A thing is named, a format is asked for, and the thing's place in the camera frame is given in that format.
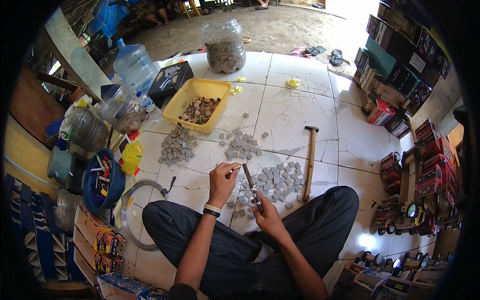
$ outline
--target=blue tarp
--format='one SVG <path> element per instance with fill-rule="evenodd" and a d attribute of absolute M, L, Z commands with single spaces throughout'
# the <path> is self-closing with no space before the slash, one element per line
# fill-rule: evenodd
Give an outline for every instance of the blue tarp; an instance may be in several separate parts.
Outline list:
<path fill-rule="evenodd" d="M 128 9 L 124 1 L 108 6 L 111 1 L 113 0 L 100 0 L 98 2 L 93 12 L 95 19 L 88 24 L 89 36 L 93 36 L 100 29 L 103 29 L 107 39 L 117 33 L 115 27 L 128 14 Z"/>

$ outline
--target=left hand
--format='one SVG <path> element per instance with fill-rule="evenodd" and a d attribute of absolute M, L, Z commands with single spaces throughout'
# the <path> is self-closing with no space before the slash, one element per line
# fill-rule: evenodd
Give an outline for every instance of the left hand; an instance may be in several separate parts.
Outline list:
<path fill-rule="evenodd" d="M 221 163 L 215 169 L 210 171 L 210 198 L 207 204 L 222 208 L 228 197 L 235 188 L 235 178 L 240 169 L 230 171 L 240 166 L 240 163 Z"/>

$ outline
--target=wooden stool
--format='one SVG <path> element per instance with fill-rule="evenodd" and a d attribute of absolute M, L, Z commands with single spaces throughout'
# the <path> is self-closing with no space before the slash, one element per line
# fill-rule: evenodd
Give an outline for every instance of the wooden stool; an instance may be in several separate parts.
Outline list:
<path fill-rule="evenodd" d="M 185 5 L 185 2 L 188 2 L 190 4 L 191 10 L 188 11 L 187 6 Z M 187 15 L 187 18 L 190 19 L 190 16 L 193 14 L 197 14 L 200 16 L 200 12 L 197 9 L 197 6 L 195 5 L 195 2 L 193 0 L 187 0 L 187 1 L 181 1 L 181 6 L 183 7 L 183 11 Z"/>

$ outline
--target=wooden hammer handle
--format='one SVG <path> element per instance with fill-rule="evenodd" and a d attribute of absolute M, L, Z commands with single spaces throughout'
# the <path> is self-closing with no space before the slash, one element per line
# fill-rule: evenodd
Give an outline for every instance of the wooden hammer handle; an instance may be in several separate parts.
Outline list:
<path fill-rule="evenodd" d="M 312 187 L 313 165 L 315 164 L 315 136 L 317 132 L 310 130 L 310 154 L 308 159 L 307 183 L 305 184 L 305 192 L 303 201 L 307 202 L 310 197 L 310 188 Z"/>

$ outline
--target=yellow plastic bag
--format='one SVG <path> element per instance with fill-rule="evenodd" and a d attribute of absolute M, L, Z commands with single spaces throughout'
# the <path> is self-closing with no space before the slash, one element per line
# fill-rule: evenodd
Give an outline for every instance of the yellow plastic bag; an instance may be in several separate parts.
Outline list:
<path fill-rule="evenodd" d="M 121 170 L 125 175 L 132 176 L 135 173 L 140 164 L 140 158 L 142 158 L 143 153 L 144 148 L 140 145 L 138 139 L 125 146 L 125 149 L 123 149 L 123 152 L 121 153 L 121 159 L 123 160 Z"/>

